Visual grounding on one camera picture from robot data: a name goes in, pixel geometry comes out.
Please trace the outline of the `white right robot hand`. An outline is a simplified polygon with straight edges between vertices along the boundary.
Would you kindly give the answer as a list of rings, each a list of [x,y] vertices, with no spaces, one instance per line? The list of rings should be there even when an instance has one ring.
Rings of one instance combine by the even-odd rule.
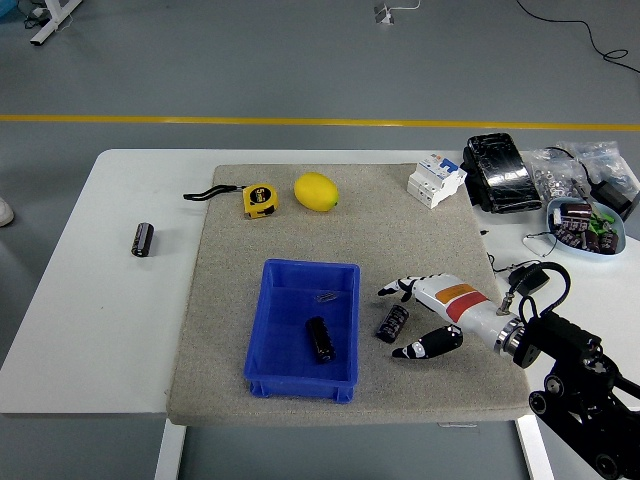
[[[478,336],[489,350],[506,356],[508,342],[521,326],[513,315],[501,316],[498,306],[473,286],[451,274],[409,276],[395,280],[380,296],[403,293],[404,302],[417,303],[438,314],[447,324],[418,340],[392,351],[394,358],[427,360],[451,352],[463,343],[463,335]]]

